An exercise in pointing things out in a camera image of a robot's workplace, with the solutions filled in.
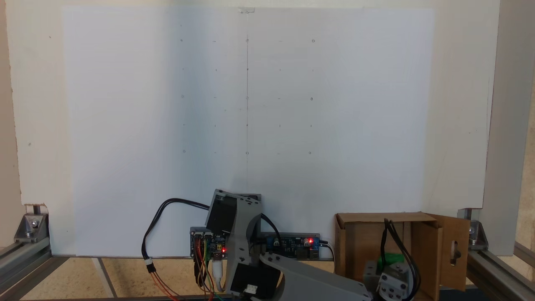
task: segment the circuit board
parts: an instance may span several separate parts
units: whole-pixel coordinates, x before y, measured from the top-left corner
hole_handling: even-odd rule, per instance
[[[189,228],[189,256],[193,258],[195,252],[195,238],[201,237],[201,250],[204,250],[204,241],[208,245],[206,259],[210,260],[215,254],[220,254],[221,258],[227,258],[225,237],[223,235],[213,235],[207,228],[191,227]]]
[[[318,233],[281,233],[279,242],[274,232],[262,232],[266,239],[265,250],[297,260],[319,260]]]
[[[206,259],[210,260],[215,254],[221,258],[227,258],[225,246],[226,238],[223,235],[213,235],[213,233],[203,227],[191,227],[189,232],[190,257],[193,258],[195,252],[196,238],[201,238],[201,252],[204,253],[204,242],[208,246]],[[319,260],[319,239],[318,233],[281,233],[282,241],[279,242],[274,232],[262,232],[261,237],[265,238],[266,244],[263,251],[273,251],[284,257],[297,260]]]

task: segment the paper sheet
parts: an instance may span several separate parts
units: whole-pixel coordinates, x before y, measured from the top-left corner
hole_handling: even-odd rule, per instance
[[[422,210],[433,10],[256,9],[248,190],[279,229]]]
[[[246,21],[235,8],[65,8],[77,255],[139,257],[164,200],[246,189]],[[189,256],[205,216],[169,205],[149,254]]]
[[[428,9],[65,8],[77,255],[138,257],[159,204],[215,188],[327,240],[337,212],[421,210],[433,26]],[[149,254],[189,256],[204,221],[170,205]]]

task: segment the cardboard box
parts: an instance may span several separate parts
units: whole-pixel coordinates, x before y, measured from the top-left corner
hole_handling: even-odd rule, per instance
[[[334,253],[338,275],[362,281],[364,264],[380,257],[384,219],[396,231],[420,270],[417,300],[439,298],[440,285],[464,291],[470,221],[441,215],[414,213],[339,213],[336,216]],[[388,253],[401,253],[388,234]]]

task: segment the green connector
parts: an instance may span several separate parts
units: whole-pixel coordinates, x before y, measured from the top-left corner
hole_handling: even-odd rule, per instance
[[[403,256],[403,254],[385,253],[385,260],[386,265],[389,266],[398,262],[405,262],[405,257]],[[381,258],[381,256],[379,256],[379,260],[377,260],[377,268],[378,271],[383,270],[383,259]]]

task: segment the white connector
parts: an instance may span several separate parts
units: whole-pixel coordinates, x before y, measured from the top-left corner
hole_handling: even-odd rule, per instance
[[[213,281],[216,283],[217,290],[223,292],[221,287],[221,278],[223,278],[223,262],[221,260],[212,261],[212,276]]]

